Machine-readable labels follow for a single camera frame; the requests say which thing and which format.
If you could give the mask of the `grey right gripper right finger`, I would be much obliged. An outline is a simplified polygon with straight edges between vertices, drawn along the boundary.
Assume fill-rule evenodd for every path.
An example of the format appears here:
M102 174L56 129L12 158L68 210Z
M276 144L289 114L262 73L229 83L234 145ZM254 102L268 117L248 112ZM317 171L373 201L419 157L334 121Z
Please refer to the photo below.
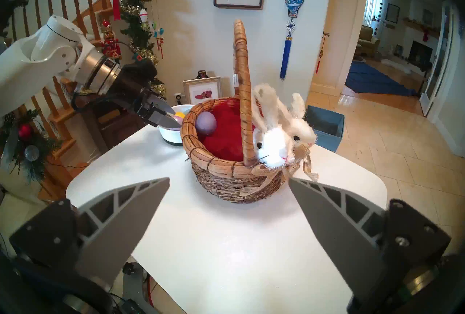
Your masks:
M383 209L345 189L290 179L316 239L355 297L388 297L411 271L433 267L451 238L400 199Z

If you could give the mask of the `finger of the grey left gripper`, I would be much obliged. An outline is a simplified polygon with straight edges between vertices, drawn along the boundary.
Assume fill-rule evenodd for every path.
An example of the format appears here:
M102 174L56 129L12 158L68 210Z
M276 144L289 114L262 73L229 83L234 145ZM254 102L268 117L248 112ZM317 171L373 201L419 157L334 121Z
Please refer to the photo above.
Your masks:
M179 122L170 113L154 111L150 115L150 124L161 126L165 129L180 129L182 126L182 119L181 122Z
M149 108L153 111L156 111L159 114L164 116L174 116L175 111L173 108L161 97L156 96L155 94L149 94L147 98L147 103Z

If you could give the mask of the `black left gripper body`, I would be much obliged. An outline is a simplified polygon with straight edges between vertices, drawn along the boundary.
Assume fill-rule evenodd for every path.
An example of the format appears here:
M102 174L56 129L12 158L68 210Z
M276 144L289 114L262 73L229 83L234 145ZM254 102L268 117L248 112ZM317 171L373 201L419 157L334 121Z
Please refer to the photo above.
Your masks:
M149 121L152 114L152 105L148 103L151 79L147 76L117 76L111 85L111 101L143 121Z

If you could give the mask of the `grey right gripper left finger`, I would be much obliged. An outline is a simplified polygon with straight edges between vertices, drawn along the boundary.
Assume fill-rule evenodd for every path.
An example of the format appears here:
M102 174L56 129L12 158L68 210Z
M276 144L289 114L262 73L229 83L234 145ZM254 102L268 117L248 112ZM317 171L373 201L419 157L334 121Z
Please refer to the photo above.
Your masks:
M10 237L13 265L28 275L111 284L145 234L170 179L162 177L101 193L75 208L54 201Z

